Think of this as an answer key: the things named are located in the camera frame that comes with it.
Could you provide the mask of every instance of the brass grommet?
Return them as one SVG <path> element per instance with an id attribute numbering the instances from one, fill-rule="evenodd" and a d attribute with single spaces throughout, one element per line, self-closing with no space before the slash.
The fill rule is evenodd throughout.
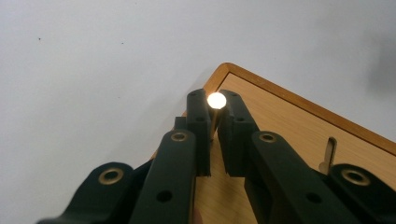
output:
<path id="1" fill-rule="evenodd" d="M 186 141 L 187 134 L 186 133 L 174 133 L 174 134 L 172 134 L 171 138 L 175 142 L 183 142 L 183 141 Z"/>
<path id="2" fill-rule="evenodd" d="M 359 186 L 369 186 L 371 183 L 369 177 L 356 170 L 345 169 L 341 171 L 341 175 L 345 180 Z"/>
<path id="3" fill-rule="evenodd" d="M 274 143 L 276 142 L 276 137 L 271 135 L 270 133 L 262 133 L 260 134 L 260 140 L 266 143 Z"/>
<path id="4" fill-rule="evenodd" d="M 120 168 L 108 168 L 99 175 L 99 183 L 103 185 L 112 185 L 119 182 L 123 177 L 123 171 Z"/>

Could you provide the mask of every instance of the bright light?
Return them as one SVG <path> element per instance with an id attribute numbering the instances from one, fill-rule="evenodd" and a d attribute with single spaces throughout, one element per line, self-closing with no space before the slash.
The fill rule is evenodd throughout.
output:
<path id="1" fill-rule="evenodd" d="M 222 109 L 227 103 L 227 100 L 223 94 L 213 92 L 209 97 L 207 97 L 207 103 L 214 109 Z"/>

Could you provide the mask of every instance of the white background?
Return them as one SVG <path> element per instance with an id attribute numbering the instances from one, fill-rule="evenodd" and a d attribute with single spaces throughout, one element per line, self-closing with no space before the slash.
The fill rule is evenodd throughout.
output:
<path id="1" fill-rule="evenodd" d="M 0 223 L 137 167 L 223 62 L 396 141 L 396 1 L 0 0 Z"/>

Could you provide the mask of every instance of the wooden rim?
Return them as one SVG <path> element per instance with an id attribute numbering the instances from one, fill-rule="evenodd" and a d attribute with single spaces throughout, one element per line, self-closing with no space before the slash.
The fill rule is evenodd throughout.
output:
<path id="1" fill-rule="evenodd" d="M 370 143 L 373 146 L 379 147 L 384 151 L 396 156 L 396 143 L 388 140 L 387 138 L 373 133 L 368 129 L 361 127 L 360 125 L 348 120 L 343 117 L 334 114 L 330 110 L 327 110 L 319 105 L 316 105 L 305 98 L 288 91 L 273 82 L 266 80 L 263 77 L 259 77 L 248 70 L 239 67 L 233 63 L 222 63 L 209 78 L 204 85 L 206 93 L 214 92 L 219 89 L 223 81 L 228 75 L 235 75 L 244 79 L 245 81 L 270 92 L 271 94 L 301 108 L 302 110 L 323 119 L 335 127 L 350 133 L 359 139 Z"/>

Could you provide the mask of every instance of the wooden board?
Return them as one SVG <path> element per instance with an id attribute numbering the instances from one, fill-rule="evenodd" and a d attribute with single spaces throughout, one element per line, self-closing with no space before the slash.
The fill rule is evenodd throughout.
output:
<path id="1" fill-rule="evenodd" d="M 220 65 L 204 88 L 207 94 L 220 89 L 239 93 L 260 129 L 281 134 L 310 167 L 318 170 L 334 137 L 334 163 L 361 166 L 396 189 L 396 144 L 388 139 L 231 63 Z M 225 174 L 217 137 L 211 172 L 211 177 L 197 177 L 195 191 L 204 223 L 256 223 L 244 179 Z"/>

